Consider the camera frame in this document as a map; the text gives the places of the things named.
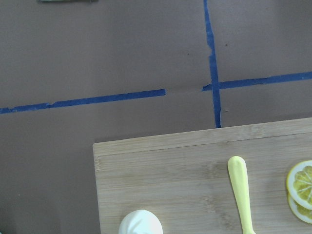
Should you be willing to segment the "bamboo cutting board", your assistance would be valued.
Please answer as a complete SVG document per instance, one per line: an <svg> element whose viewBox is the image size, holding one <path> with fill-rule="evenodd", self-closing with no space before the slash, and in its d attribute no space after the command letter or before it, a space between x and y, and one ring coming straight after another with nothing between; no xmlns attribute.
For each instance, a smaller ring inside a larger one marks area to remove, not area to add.
<svg viewBox="0 0 312 234"><path fill-rule="evenodd" d="M100 231L145 209L166 234L239 234L227 162L245 159L258 234L309 234L287 202L292 166L312 157L310 118L139 137L93 145Z"/></svg>

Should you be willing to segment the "white steamed bun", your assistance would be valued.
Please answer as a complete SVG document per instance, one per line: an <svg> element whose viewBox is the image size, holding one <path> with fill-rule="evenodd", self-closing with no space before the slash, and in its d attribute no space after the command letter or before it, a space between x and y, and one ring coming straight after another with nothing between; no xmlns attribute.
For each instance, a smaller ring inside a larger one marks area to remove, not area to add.
<svg viewBox="0 0 312 234"><path fill-rule="evenodd" d="M161 222L148 210L128 213L120 223L119 234L163 234Z"/></svg>

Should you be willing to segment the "yellow plastic knife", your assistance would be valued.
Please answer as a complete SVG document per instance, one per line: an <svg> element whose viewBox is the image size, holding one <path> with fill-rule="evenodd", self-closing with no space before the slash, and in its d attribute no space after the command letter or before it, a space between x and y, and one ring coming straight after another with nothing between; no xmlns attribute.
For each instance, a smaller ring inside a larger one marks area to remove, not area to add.
<svg viewBox="0 0 312 234"><path fill-rule="evenodd" d="M254 234L245 160L240 156L231 157L228 160L228 172L240 216L242 232L244 234Z"/></svg>

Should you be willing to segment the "lemon slice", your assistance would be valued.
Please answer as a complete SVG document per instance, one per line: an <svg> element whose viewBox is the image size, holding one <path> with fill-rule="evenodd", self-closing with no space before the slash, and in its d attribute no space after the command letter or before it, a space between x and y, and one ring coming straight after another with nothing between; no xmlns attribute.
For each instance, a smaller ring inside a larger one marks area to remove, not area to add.
<svg viewBox="0 0 312 234"><path fill-rule="evenodd" d="M295 164L289 171L286 187L296 203L305 209L312 209L312 161Z"/></svg>
<svg viewBox="0 0 312 234"><path fill-rule="evenodd" d="M299 205L290 194L287 195L288 205L292 213L301 221L311 224L312 223L312 211Z"/></svg>

